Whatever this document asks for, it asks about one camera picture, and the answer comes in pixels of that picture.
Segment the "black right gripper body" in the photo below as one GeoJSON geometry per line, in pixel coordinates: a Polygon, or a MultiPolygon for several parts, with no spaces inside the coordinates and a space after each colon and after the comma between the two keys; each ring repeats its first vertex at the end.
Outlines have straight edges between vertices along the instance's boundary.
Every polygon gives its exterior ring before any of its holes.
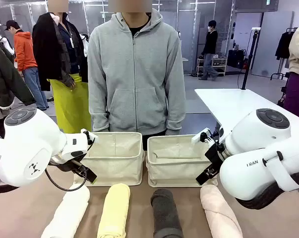
{"type": "Polygon", "coordinates": [[[208,150],[205,152],[205,157],[213,166],[221,166],[225,159],[222,154],[224,151],[224,144],[208,143],[208,150]]]}

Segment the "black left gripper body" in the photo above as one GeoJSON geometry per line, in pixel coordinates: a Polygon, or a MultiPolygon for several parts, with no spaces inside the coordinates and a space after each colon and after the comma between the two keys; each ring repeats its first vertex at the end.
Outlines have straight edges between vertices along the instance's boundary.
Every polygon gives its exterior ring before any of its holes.
{"type": "Polygon", "coordinates": [[[57,167],[63,172],[73,172],[77,175],[86,175],[87,173],[86,167],[75,159],[71,159],[64,164],[57,164],[53,161],[50,161],[50,166],[57,167]]]}

